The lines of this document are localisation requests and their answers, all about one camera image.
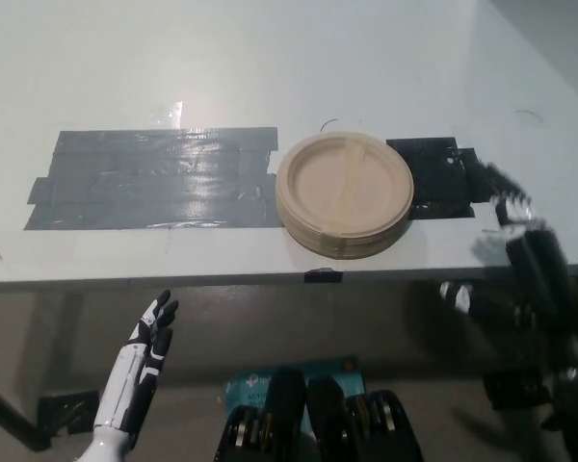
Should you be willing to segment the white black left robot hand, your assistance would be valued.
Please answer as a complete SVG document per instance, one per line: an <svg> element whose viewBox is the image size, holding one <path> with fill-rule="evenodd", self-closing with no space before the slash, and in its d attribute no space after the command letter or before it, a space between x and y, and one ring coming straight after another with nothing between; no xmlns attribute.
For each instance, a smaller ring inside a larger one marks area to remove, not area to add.
<svg viewBox="0 0 578 462"><path fill-rule="evenodd" d="M121 347L94 420L129 435L141 431L168 355L178 301L164 290L145 309Z"/></svg>

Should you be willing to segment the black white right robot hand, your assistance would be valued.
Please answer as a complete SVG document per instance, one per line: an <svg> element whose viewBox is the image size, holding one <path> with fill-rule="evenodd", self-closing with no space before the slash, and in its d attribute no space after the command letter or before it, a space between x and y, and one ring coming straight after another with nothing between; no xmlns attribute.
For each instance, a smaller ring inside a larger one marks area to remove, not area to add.
<svg viewBox="0 0 578 462"><path fill-rule="evenodd" d="M445 281L444 303L474 321L501 330L539 328L545 332L555 367L578 363L578 290L549 223L532 199L494 164L477 163L477 177L491 203L512 268L518 297L477 283Z"/></svg>

